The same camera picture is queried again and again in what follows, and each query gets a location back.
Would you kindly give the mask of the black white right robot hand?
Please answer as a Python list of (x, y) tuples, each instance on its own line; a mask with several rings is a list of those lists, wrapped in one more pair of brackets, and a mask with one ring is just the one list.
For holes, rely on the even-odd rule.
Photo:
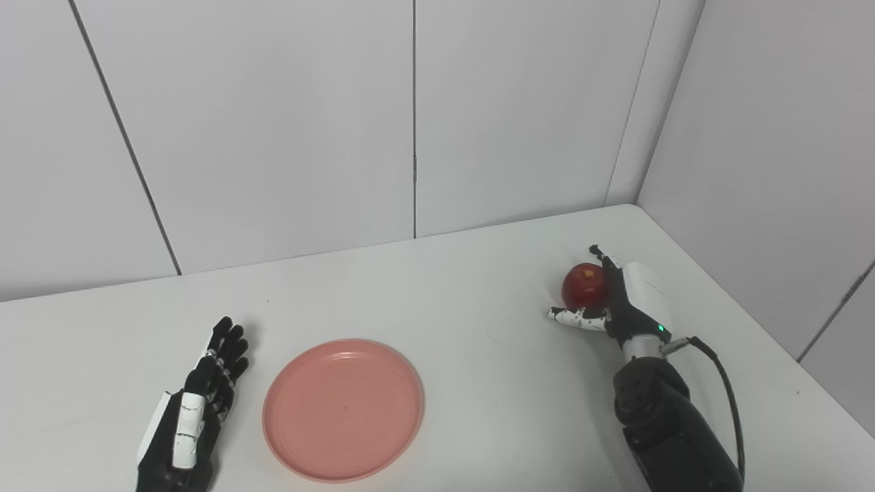
[(601, 264), (601, 306), (553, 306), (548, 318), (565, 326), (605, 333), (616, 340), (628, 361), (665, 358), (672, 340), (672, 321), (668, 295), (656, 272), (641, 262), (621, 264), (597, 244), (591, 245), (589, 252)]

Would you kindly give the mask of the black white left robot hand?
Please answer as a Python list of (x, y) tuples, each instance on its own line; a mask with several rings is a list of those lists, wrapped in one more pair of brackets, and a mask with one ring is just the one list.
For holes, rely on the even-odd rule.
[(215, 446), (249, 368), (243, 326), (225, 316), (177, 392), (163, 392), (137, 454), (137, 491), (208, 491)]

